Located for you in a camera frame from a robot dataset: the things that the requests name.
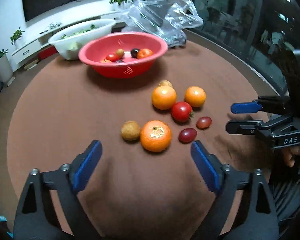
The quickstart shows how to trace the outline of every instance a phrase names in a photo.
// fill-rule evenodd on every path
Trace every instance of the bolt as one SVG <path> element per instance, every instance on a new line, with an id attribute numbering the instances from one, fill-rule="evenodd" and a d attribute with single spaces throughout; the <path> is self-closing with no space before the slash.
<path id="1" fill-rule="evenodd" d="M 30 175 L 37 175 L 39 173 L 38 169 L 33 169 L 32 171 L 30 171 Z"/>
<path id="2" fill-rule="evenodd" d="M 230 171 L 230 165 L 229 165 L 229 164 L 223 165 L 223 169 L 224 169 L 225 171 Z"/>
<path id="3" fill-rule="evenodd" d="M 257 175 L 262 175 L 262 170 L 256 169 L 256 174 Z"/>
<path id="4" fill-rule="evenodd" d="M 61 169 L 62 171 L 67 171 L 67 170 L 69 170 L 69 168 L 70 168 L 70 165 L 69 165 L 69 164 L 63 164 L 63 165 L 60 167 L 60 169 Z"/>

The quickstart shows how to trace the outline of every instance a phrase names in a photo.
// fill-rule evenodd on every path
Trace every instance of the red box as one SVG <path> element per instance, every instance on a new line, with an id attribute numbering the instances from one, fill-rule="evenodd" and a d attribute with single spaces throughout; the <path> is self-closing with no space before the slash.
<path id="1" fill-rule="evenodd" d="M 38 54 L 38 57 L 39 57 L 39 60 L 43 60 L 47 57 L 50 57 L 52 56 L 53 54 L 57 53 L 57 50 L 54 46 L 51 46 L 43 51 L 41 51 L 39 54 Z"/>

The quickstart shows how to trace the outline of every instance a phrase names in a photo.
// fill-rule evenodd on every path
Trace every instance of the drawer handle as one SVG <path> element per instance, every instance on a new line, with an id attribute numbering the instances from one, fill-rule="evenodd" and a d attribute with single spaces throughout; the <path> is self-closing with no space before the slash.
<path id="1" fill-rule="evenodd" d="M 24 56 L 25 54 L 28 54 L 30 52 L 30 50 L 28 49 L 26 52 L 22 53 L 22 55 Z"/>

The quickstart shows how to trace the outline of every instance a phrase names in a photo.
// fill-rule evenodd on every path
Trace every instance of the drawer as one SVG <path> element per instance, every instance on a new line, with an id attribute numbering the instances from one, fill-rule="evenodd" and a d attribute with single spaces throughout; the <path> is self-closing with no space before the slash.
<path id="1" fill-rule="evenodd" d="M 100 19 L 114 19 L 116 21 L 116 23 L 121 23 L 122 20 L 120 20 L 120 14 L 121 13 L 105 14 L 105 15 L 101 15 Z"/>
<path id="2" fill-rule="evenodd" d="M 36 53 L 41 49 L 41 44 L 38 40 L 35 40 L 24 48 L 19 50 L 16 54 L 12 55 L 13 60 L 18 64 L 27 57 L 31 56 L 32 54 Z"/>

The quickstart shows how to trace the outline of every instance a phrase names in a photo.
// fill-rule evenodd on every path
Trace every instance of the red bowl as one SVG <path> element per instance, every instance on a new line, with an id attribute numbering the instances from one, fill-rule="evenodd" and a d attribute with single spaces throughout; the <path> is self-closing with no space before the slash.
<path id="1" fill-rule="evenodd" d="M 130 51 L 150 49 L 153 54 L 143 59 L 135 59 Z M 101 63 L 106 55 L 115 53 L 118 49 L 125 51 L 123 63 Z M 79 52 L 79 59 L 93 67 L 105 77 L 131 78 L 147 71 L 155 60 L 168 50 L 167 43 L 152 34 L 142 32 L 111 33 L 102 38 L 87 43 Z"/>

